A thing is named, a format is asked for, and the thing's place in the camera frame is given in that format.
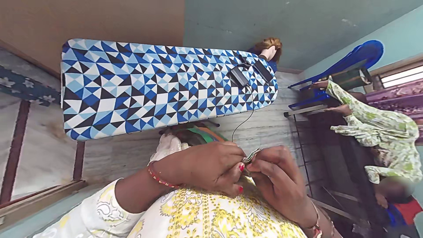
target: table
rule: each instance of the table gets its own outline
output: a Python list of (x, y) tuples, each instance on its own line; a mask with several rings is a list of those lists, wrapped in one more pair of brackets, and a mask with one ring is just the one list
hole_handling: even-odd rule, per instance
[[(229, 70), (240, 58), (273, 79), (241, 68), (250, 87), (238, 88)], [(257, 110), (277, 96), (267, 62), (237, 50), (71, 39), (60, 67), (64, 130), (79, 141)]]

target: purple patterned cloth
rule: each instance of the purple patterned cloth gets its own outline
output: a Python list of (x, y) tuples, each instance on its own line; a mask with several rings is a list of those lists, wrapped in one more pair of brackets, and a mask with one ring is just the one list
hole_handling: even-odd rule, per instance
[(416, 143), (423, 142), (423, 78), (366, 94), (366, 98), (370, 106), (411, 117), (419, 126)]

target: wig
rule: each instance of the wig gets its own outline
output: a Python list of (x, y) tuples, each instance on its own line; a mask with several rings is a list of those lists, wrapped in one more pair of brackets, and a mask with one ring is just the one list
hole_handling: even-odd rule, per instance
[(269, 49), (270, 47), (275, 46), (276, 53), (273, 56), (272, 60), (276, 60), (276, 63), (279, 63), (279, 58), (282, 55), (282, 43), (280, 42), (279, 38), (276, 37), (269, 37), (261, 42), (254, 45), (254, 49), (257, 51), (262, 51), (265, 49)]

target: black cable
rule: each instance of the black cable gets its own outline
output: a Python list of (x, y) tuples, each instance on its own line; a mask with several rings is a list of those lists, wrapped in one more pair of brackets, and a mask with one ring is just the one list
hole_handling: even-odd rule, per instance
[[(253, 88), (252, 88), (252, 86), (250, 86), (250, 93), (251, 93), (251, 96), (253, 96)], [(254, 113), (254, 98), (253, 98), (253, 100), (252, 100), (252, 105), (253, 105), (253, 111), (251, 112), (251, 114), (250, 114), (250, 116), (245, 120), (245, 121), (243, 121), (241, 124), (239, 124), (236, 128), (235, 128), (235, 130), (233, 131), (233, 133), (232, 133), (232, 142), (233, 142), (233, 135), (235, 134), (235, 131), (238, 129), (238, 127), (240, 127), (242, 124), (244, 124), (244, 122), (246, 122), (246, 121), (248, 121), (248, 119), (250, 119), (250, 117), (253, 115), (253, 113)]]

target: green floral dress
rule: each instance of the green floral dress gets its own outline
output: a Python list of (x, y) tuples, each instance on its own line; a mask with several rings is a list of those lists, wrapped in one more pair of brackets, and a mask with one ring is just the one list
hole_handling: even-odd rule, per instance
[(352, 109), (352, 115), (345, 117), (347, 126), (332, 126), (330, 129), (354, 136), (363, 146), (374, 147), (377, 151), (376, 163), (383, 167), (364, 167), (372, 183), (378, 184), (380, 175), (403, 176), (413, 182), (422, 180), (420, 155), (414, 144), (419, 131), (411, 118), (366, 105), (332, 81), (329, 81), (326, 93)]

